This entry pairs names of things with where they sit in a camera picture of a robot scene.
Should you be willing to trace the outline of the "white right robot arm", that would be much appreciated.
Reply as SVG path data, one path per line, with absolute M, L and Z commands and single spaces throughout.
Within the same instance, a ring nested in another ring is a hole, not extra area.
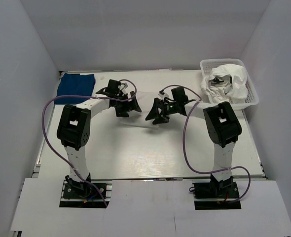
M 159 91 L 159 97 L 153 101 L 153 106 L 146 116 L 146 120 L 152 124 L 168 123 L 170 115 L 180 114 L 186 117 L 182 133 L 182 150 L 185 162 L 190 170 L 198 174 L 209 174 L 211 180 L 211 193 L 217 197 L 223 196 L 228 191 L 226 181 L 233 180 L 232 155 L 238 137 L 242 133 L 241 125 L 229 102 L 221 102 L 213 107 L 198 108 L 201 97 L 198 100 L 190 100 L 185 93 L 187 88 L 175 85 L 171 90 L 172 99 L 164 90 Z M 190 117 L 205 120 L 207 132 L 214 144 L 214 167 L 212 171 L 195 170 L 188 161 L 185 147 L 186 129 Z

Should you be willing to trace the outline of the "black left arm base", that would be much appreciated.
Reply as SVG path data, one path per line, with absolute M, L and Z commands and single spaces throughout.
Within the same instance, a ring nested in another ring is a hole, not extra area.
M 111 183 L 98 181 L 93 184 L 95 187 L 83 181 L 75 181 L 67 175 L 63 182 L 59 207 L 106 209 L 111 196 Z

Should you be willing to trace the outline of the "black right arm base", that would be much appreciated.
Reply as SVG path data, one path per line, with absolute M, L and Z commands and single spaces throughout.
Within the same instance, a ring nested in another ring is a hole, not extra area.
M 241 209 L 236 182 L 232 176 L 217 181 L 211 175 L 209 182 L 196 182 L 189 188 L 194 196 L 195 210 L 238 210 Z

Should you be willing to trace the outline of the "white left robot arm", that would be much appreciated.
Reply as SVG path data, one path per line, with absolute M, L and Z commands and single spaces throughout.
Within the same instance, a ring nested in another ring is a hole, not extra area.
M 142 111 L 136 99 L 137 89 L 126 92 L 129 82 L 127 79 L 119 81 L 110 79 L 107 87 L 96 92 L 94 98 L 76 105 L 67 104 L 63 108 L 57 138 L 65 148 L 70 163 L 70 175 L 67 179 L 77 182 L 75 191 L 81 197 L 87 197 L 92 191 L 85 154 L 85 146 L 90 137 L 91 119 L 109 108 L 115 108 L 118 118 L 129 117 L 131 111 L 138 113 Z

